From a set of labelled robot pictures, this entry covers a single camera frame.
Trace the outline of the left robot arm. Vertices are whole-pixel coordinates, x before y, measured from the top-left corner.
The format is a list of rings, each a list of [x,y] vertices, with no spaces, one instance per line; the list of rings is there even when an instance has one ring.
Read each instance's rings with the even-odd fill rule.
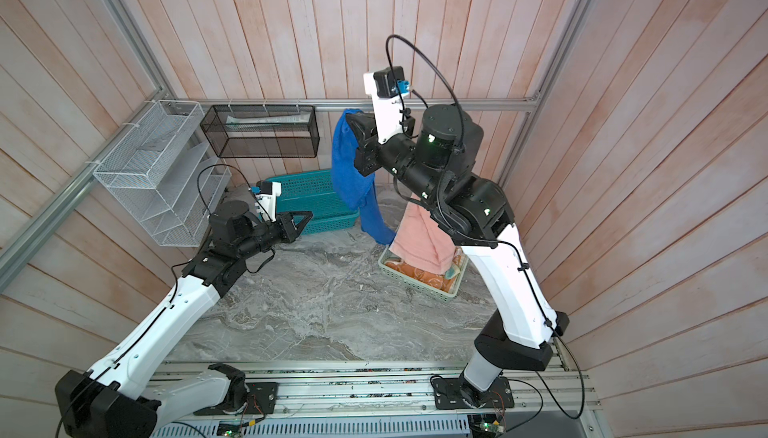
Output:
[[[247,261],[297,240],[310,211],[264,218],[239,200],[220,204],[198,254],[171,292],[112,351],[87,371],[56,384],[58,433],[70,437],[149,437],[157,428],[204,409],[241,416],[250,402],[244,372],[214,363],[199,375],[150,390],[147,385],[180,339],[246,273]]]

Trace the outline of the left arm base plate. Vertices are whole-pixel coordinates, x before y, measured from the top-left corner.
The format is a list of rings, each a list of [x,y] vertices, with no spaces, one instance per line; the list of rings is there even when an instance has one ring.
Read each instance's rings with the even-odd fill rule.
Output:
[[[277,382],[235,384],[231,386],[222,403],[195,411],[193,415],[237,415],[243,412],[269,415],[275,409],[278,387]]]

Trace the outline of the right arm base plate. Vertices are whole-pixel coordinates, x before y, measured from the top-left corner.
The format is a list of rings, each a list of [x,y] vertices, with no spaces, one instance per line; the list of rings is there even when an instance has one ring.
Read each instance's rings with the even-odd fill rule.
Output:
[[[509,380],[502,376],[498,376],[486,391],[475,390],[463,377],[432,375],[429,383],[438,410],[488,408],[504,411],[514,407]]]

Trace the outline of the blue towel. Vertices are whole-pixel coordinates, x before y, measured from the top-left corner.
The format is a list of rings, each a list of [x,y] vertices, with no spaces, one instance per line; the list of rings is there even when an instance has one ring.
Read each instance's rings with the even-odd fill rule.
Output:
[[[390,245],[395,232],[384,222],[377,202],[375,177],[364,177],[354,166],[357,140],[347,124],[348,115],[361,110],[346,109],[334,130],[331,153],[331,179],[334,191],[352,211],[360,214],[362,231],[380,245]]]

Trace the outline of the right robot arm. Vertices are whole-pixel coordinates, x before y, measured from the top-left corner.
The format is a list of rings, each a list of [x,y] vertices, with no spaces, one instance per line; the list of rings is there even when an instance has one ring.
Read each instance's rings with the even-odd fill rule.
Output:
[[[473,356],[447,390],[478,407],[491,398],[502,371],[545,370],[552,341],[563,336],[569,317],[544,298],[504,191],[472,171],[482,128],[457,105],[428,108],[415,139],[400,126],[391,137],[379,137],[382,120],[374,114],[344,120],[354,136],[355,168],[364,176],[383,170],[415,195],[480,272],[496,304]]]

